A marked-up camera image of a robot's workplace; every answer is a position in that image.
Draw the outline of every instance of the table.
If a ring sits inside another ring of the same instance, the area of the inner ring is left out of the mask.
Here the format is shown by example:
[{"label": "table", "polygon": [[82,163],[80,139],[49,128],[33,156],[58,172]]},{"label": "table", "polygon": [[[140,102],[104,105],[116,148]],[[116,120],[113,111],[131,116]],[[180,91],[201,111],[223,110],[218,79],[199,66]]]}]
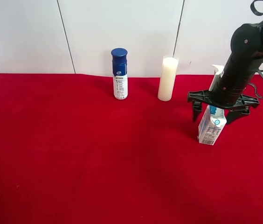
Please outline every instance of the table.
[{"label": "table", "polygon": [[0,74],[0,224],[263,224],[263,100],[199,144],[187,92],[212,78],[162,102],[158,78],[120,101],[110,77]]}]

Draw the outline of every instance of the blue spray can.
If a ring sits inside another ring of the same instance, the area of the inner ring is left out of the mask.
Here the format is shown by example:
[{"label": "blue spray can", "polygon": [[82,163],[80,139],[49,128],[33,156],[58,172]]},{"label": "blue spray can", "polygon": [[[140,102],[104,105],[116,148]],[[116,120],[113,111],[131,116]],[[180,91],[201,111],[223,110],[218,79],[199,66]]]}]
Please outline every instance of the blue spray can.
[{"label": "blue spray can", "polygon": [[117,99],[127,97],[127,50],[116,48],[111,52],[113,56],[113,85],[114,96]]}]

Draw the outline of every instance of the grout line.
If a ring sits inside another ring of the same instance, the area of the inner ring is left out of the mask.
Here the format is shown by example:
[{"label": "grout line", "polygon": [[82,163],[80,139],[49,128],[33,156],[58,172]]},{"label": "grout line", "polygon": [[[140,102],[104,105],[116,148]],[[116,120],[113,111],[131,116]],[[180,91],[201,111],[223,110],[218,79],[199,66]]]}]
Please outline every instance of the grout line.
[{"label": "grout line", "polygon": [[68,43],[68,38],[67,38],[67,34],[66,34],[66,30],[65,30],[65,26],[64,26],[62,14],[61,14],[61,9],[60,9],[60,5],[59,5],[59,0],[57,0],[57,4],[58,4],[59,13],[60,13],[60,17],[61,17],[61,21],[62,21],[62,25],[63,25],[63,30],[64,30],[64,33],[65,33],[65,38],[66,38],[66,42],[67,42],[67,46],[68,46],[68,50],[69,50],[69,54],[70,54],[70,58],[71,58],[72,67],[73,67],[74,72],[75,72],[75,74],[76,74],[76,69],[75,69],[74,61],[72,60],[72,55],[71,55],[71,51],[70,51],[70,47],[69,47],[69,43]]},{"label": "grout line", "polygon": [[186,0],[183,0],[180,18],[179,18],[179,23],[178,23],[178,28],[177,28],[177,35],[176,35],[176,40],[175,40],[175,45],[174,45],[173,57],[175,55],[175,50],[176,50],[176,45],[177,45],[177,40],[178,40],[178,34],[179,34],[179,29],[180,29],[180,24],[181,24],[181,18],[182,18],[182,13],[183,13],[183,7],[184,7],[185,2],[186,2]]}]

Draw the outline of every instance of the milk carton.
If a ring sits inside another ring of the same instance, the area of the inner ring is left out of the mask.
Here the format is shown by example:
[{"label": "milk carton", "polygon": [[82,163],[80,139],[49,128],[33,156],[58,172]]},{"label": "milk carton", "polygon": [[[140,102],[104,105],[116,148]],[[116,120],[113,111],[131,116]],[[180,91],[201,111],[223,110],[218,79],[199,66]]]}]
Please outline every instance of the milk carton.
[{"label": "milk carton", "polygon": [[226,123],[224,110],[208,105],[199,124],[199,142],[214,145]]}]

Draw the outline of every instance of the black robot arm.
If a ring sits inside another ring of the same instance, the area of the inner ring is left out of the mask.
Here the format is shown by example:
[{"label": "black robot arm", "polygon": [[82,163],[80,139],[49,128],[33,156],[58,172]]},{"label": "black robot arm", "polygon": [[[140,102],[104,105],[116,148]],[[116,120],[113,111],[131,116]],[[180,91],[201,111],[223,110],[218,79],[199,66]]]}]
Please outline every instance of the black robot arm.
[{"label": "black robot arm", "polygon": [[187,101],[193,103],[194,121],[202,112],[202,103],[228,109],[228,124],[249,115],[251,106],[256,108],[259,105],[257,98],[242,95],[242,92],[263,63],[263,21],[239,27],[232,36],[231,51],[224,71],[212,91],[188,93]]}]

